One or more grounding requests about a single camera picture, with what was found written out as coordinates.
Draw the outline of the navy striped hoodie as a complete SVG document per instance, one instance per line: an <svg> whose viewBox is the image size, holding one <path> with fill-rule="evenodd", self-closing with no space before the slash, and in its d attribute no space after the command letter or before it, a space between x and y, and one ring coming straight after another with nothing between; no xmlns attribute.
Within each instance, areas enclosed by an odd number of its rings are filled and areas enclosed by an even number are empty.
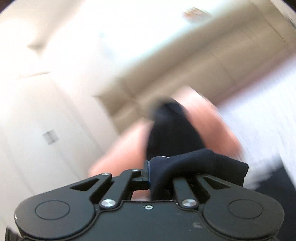
<svg viewBox="0 0 296 241"><path fill-rule="evenodd" d="M154 112L146 157L152 200L173 197L173 179L209 174L242 186L248 165L207 149L200 134L175 100L162 101Z"/></svg>

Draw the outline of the pink folded blanket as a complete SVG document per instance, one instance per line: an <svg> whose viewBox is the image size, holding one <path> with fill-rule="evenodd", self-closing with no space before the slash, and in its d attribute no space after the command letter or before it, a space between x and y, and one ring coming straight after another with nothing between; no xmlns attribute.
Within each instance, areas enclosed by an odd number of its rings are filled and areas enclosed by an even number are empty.
<svg viewBox="0 0 296 241"><path fill-rule="evenodd" d="M151 187L141 191L137 199L166 200L165 186L169 174L160 159L200 149L230 158L241 154L241 144L218 113L218 109L189 86L182 87L171 99L163 99L154 107L151 120L132 124L94 163L89 175L108 172L113 176L132 168L142 168L151 160Z"/></svg>

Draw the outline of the floral quilted bedspread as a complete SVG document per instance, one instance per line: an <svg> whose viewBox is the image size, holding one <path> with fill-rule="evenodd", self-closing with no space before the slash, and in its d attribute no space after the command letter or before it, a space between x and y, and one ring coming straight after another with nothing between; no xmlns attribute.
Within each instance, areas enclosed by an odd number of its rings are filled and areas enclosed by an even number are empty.
<svg viewBox="0 0 296 241"><path fill-rule="evenodd" d="M280 166L295 184L295 71L267 75L218 108L249 165L245 187L257 188Z"/></svg>

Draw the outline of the white wardrobe doors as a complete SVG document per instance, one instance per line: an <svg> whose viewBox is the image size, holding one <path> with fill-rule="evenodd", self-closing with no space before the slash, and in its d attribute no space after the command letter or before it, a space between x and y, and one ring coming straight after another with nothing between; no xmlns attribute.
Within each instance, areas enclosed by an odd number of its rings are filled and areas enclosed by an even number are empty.
<svg viewBox="0 0 296 241"><path fill-rule="evenodd" d="M102 36L66 21L40 54L36 27L1 19L1 167L22 196L81 180L117 138L94 97L109 71Z"/></svg>

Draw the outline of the beige padded headboard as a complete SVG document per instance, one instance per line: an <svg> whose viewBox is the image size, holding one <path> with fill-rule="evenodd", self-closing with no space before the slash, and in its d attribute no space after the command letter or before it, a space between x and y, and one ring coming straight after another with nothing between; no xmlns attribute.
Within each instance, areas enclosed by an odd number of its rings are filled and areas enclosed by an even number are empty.
<svg viewBox="0 0 296 241"><path fill-rule="evenodd" d="M295 25L271 1L231 1L119 72L95 97L121 133L187 85L218 101L295 43Z"/></svg>

